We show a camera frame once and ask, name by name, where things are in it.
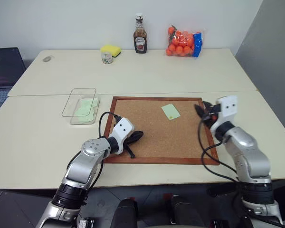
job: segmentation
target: gray wall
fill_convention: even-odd
[[[263,1],[236,58],[285,127],[285,0]]]

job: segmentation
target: laptop screen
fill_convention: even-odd
[[[24,71],[18,48],[0,48],[0,86],[13,86]]]

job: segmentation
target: blue label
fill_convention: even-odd
[[[194,38],[194,51],[192,57],[198,57],[201,51],[201,46],[203,44],[201,33],[193,34]]]

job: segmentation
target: cork board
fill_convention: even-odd
[[[180,117],[169,120],[162,106],[173,104]],[[151,163],[151,164],[198,164],[201,165],[201,153],[197,129],[200,117],[194,104],[203,106],[201,98],[183,97],[120,97],[112,100],[110,111],[128,118],[136,131],[143,131],[139,141],[130,145],[135,158],[131,159],[127,151],[121,155],[111,154],[105,163]],[[115,120],[109,115],[104,135],[112,132]],[[207,127],[201,129],[204,148],[213,145],[212,135]],[[218,159],[216,149],[210,150]],[[218,165],[205,156],[207,165]]]

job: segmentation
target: wooden frame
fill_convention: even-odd
[[[197,101],[201,107],[204,107],[201,98],[190,98],[190,97],[130,97],[130,96],[114,96],[110,112],[114,113],[117,100],[150,100],[150,101]],[[104,135],[108,137],[113,121],[113,116],[109,115],[107,124],[105,126]],[[205,127],[205,132],[209,145],[214,145],[213,138],[210,130]],[[210,149],[211,155],[218,158],[218,154],[215,148]],[[208,158],[205,155],[204,158],[206,165],[219,165],[216,161]],[[149,164],[198,164],[201,165],[201,158],[166,158],[166,157],[136,157],[131,159],[130,156],[110,156],[104,160],[105,163],[149,163]]]

